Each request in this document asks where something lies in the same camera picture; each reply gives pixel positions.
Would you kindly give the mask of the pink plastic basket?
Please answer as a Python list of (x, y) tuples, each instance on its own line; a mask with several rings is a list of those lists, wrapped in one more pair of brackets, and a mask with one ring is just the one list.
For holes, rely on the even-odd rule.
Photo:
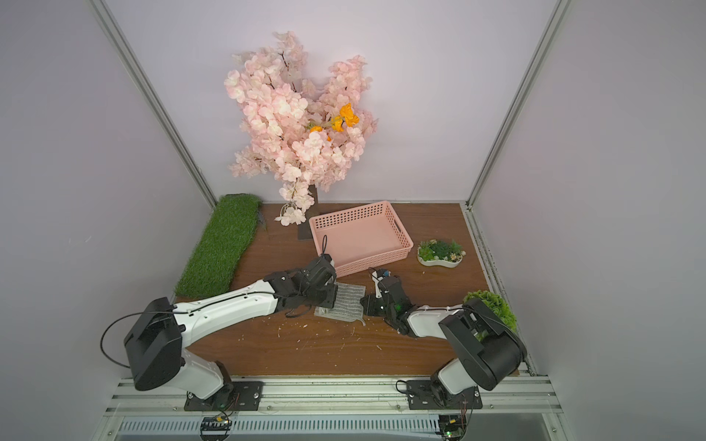
[(388, 201), (310, 218), (318, 254), (330, 255), (338, 277), (408, 257), (414, 243)]

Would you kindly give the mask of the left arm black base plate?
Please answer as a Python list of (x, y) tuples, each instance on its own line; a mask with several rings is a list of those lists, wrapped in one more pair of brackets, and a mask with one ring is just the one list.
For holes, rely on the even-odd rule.
[(224, 386), (207, 399), (197, 398), (194, 393), (188, 391), (184, 411), (224, 413), (257, 411), (265, 383), (262, 381), (233, 381), (222, 362), (216, 361), (215, 365), (224, 377)]

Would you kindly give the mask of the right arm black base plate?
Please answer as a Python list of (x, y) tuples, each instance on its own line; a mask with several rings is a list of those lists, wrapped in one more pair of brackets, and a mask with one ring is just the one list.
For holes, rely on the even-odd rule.
[(446, 391), (437, 380), (397, 380), (395, 389), (406, 396), (410, 410), (471, 411), (484, 407), (476, 386), (453, 394)]

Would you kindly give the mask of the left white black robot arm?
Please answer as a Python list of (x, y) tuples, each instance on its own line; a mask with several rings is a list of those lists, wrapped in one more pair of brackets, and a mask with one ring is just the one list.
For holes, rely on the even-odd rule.
[(176, 388), (188, 396), (187, 407), (223, 411), (237, 398), (235, 384), (221, 362), (189, 352), (200, 339), (257, 317), (292, 312), (301, 306), (332, 306), (336, 268), (330, 255), (305, 268), (275, 272), (264, 279), (202, 301), (151, 301), (137, 312), (123, 340), (136, 391)]

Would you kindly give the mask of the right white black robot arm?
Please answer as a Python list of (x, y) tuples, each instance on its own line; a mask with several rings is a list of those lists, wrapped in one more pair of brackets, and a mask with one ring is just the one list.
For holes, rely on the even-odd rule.
[(492, 391), (525, 361), (524, 343), (482, 300), (419, 306), (388, 270), (373, 270), (371, 279), (375, 292), (360, 301), (366, 316), (381, 317), (402, 336), (442, 339), (452, 348), (455, 358), (430, 377), (424, 390), (436, 404), (479, 389)]

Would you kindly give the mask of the grey striped dishcloth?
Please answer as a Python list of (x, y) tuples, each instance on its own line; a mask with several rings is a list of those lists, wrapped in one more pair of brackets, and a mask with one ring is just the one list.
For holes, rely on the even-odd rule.
[(345, 323), (364, 323), (363, 306), (360, 301), (366, 294), (366, 288), (362, 285), (352, 285), (346, 283), (336, 283), (336, 299), (331, 308), (317, 307), (314, 315)]

